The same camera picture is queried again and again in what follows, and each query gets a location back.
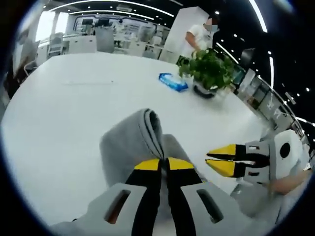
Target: blue wet wipes package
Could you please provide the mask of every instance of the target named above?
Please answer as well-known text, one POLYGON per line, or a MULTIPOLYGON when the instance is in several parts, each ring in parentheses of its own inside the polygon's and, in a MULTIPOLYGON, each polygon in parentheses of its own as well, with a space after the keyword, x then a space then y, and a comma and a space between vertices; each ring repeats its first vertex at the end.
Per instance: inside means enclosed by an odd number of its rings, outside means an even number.
POLYGON ((160 73, 158 79, 178 92, 188 89, 188 85, 179 75, 172 75, 171 73, 160 73))

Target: person's arm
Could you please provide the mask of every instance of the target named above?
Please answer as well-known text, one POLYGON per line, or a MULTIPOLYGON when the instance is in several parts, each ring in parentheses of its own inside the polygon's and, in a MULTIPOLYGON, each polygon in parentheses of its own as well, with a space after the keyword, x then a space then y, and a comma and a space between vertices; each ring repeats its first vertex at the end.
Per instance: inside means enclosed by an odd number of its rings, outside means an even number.
POLYGON ((312 171, 301 171, 296 176, 287 176, 281 179, 274 180, 267 184, 272 191, 287 194, 304 182, 307 177, 312 174, 312 171))
POLYGON ((200 51, 200 48, 196 44, 195 36, 197 34, 196 26, 191 27, 189 31, 186 32, 186 41, 191 45, 197 52, 200 51))

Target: potted plant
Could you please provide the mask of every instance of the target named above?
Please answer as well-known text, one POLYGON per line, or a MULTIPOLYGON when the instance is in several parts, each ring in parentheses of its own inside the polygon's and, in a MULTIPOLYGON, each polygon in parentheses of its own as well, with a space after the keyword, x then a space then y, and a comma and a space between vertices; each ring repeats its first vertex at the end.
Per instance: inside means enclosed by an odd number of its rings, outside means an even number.
POLYGON ((179 75, 193 76, 193 90, 204 98, 213 97, 217 91, 232 82, 234 64, 224 56, 221 60, 213 50, 192 53, 192 58, 179 65, 179 75))

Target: green leaves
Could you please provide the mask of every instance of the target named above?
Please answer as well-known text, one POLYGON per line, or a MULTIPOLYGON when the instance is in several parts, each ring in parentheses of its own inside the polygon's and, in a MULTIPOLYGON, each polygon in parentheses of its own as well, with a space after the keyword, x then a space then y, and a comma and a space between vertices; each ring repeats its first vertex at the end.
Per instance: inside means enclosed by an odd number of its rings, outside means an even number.
POLYGON ((201 50, 195 52, 193 59, 188 64, 181 63, 179 75, 191 75, 198 82, 201 82, 205 89, 212 86, 225 87, 232 82, 234 64, 228 57, 219 59, 213 50, 201 50))

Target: white tabletop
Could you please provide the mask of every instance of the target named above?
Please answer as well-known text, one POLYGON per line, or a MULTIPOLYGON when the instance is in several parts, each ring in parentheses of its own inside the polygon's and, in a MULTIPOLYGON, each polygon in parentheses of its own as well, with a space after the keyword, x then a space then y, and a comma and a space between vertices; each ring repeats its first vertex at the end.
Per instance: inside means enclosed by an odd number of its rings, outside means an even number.
POLYGON ((107 53, 53 57, 22 84, 2 120, 4 148, 14 180, 35 212, 49 225, 84 214, 107 184, 100 137, 141 108, 159 116, 192 162, 230 193, 236 183, 204 159, 229 143, 258 140, 261 121, 234 94, 210 100, 191 90, 178 93, 158 80, 176 65, 107 53))

